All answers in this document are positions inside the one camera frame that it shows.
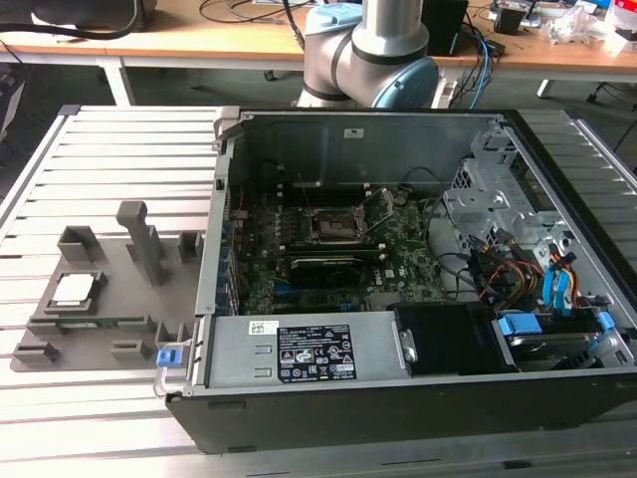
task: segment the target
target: metal handle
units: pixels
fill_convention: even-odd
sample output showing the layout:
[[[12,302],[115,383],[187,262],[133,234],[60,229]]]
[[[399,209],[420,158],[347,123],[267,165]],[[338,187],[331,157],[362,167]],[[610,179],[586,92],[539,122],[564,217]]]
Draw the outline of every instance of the metal handle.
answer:
[[[184,342],[170,342],[165,344],[157,353],[157,375],[152,389],[157,398],[163,398],[168,393],[180,393],[185,383],[173,383],[168,386],[166,377],[169,368],[186,367],[190,355],[192,339]]]

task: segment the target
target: desk leg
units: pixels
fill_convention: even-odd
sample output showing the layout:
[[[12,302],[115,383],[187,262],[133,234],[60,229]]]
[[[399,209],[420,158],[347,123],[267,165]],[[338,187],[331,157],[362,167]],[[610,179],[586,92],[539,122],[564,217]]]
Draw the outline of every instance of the desk leg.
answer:
[[[447,109],[465,72],[464,68],[443,68],[431,108]]]
[[[101,63],[106,73],[106,79],[110,86],[110,92],[118,107],[130,107],[135,104],[135,98],[132,95],[132,89],[128,82],[126,69],[121,64],[118,57],[109,57]]]
[[[537,90],[537,97],[538,98],[548,97],[548,94],[550,93],[550,89],[552,88],[553,83],[555,83],[554,80],[542,80],[541,85],[539,86],[539,90]]]

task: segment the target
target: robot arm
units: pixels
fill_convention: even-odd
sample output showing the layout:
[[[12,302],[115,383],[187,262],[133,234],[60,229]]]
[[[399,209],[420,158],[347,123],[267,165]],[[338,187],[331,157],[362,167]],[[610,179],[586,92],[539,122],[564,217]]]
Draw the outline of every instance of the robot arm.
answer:
[[[438,67],[425,56],[423,0],[332,3],[308,14],[304,90],[298,106],[420,108]]]

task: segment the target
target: blue latch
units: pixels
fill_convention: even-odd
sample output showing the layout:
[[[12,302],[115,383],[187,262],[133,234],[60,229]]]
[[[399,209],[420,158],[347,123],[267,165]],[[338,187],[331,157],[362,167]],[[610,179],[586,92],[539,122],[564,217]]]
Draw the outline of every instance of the blue latch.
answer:
[[[615,321],[613,321],[613,318],[610,317],[610,314],[607,312],[600,312],[597,314],[597,322],[599,322],[599,325],[604,332],[615,327]]]
[[[505,336],[541,334],[541,326],[534,314],[506,314],[498,320]]]
[[[548,265],[549,267],[546,271],[546,275],[544,276],[544,283],[541,290],[542,300],[547,306],[553,304],[557,311],[568,317],[572,313],[572,309],[566,306],[566,302],[564,300],[566,289],[568,289],[568,284],[570,282],[568,275],[561,271],[559,271],[558,274],[555,274],[555,271],[552,268],[553,263],[549,262]],[[553,295],[553,281],[555,280],[555,277],[557,277],[557,286],[555,287],[555,294]]]
[[[167,366],[169,368],[182,366],[182,357],[183,351],[180,350],[168,349],[159,351],[157,353],[157,366]]]

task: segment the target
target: blue cable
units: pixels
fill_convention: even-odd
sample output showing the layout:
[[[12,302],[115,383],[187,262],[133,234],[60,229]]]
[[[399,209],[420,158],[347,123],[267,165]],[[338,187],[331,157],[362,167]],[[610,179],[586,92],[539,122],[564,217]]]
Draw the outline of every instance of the blue cable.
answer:
[[[485,51],[485,67],[483,68],[482,71],[482,76],[480,77],[480,83],[478,84],[478,90],[476,91],[476,95],[474,96],[474,100],[471,102],[471,106],[469,107],[470,110],[472,110],[474,108],[474,106],[476,105],[476,103],[478,102],[478,99],[480,98],[482,91],[485,87],[485,79],[487,78],[487,71],[489,70],[489,47],[487,46],[487,44],[485,43],[485,41],[482,38],[477,37],[476,35],[471,35],[471,37],[475,38],[476,40],[478,40],[480,42],[480,44],[482,45],[483,50]]]

